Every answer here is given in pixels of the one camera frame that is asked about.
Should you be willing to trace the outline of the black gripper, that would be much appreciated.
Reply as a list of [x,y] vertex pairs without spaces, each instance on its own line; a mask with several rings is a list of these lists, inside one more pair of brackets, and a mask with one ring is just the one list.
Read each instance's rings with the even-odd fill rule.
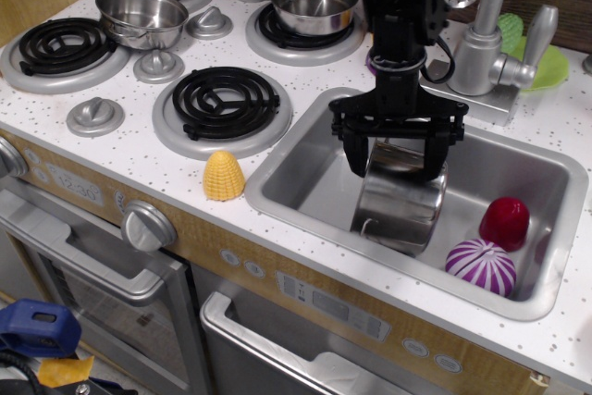
[[420,85],[420,77],[431,79],[427,68],[402,74],[378,71],[372,91],[329,103],[332,134],[342,140],[353,174],[365,177],[369,156],[366,136],[386,136],[425,139],[421,177],[430,181],[440,175],[450,144],[464,137],[468,106],[429,93]]

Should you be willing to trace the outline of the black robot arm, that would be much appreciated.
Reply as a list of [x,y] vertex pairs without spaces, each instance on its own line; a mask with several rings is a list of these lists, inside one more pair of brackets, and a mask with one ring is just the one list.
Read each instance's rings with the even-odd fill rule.
[[448,25],[444,0],[363,0],[373,34],[369,62],[376,86],[368,93],[330,103],[332,132],[343,143],[351,171],[366,173],[371,137],[424,143],[423,180],[435,179],[451,145],[463,138],[467,105],[439,99],[420,85],[427,77],[426,49],[445,49],[440,34]]

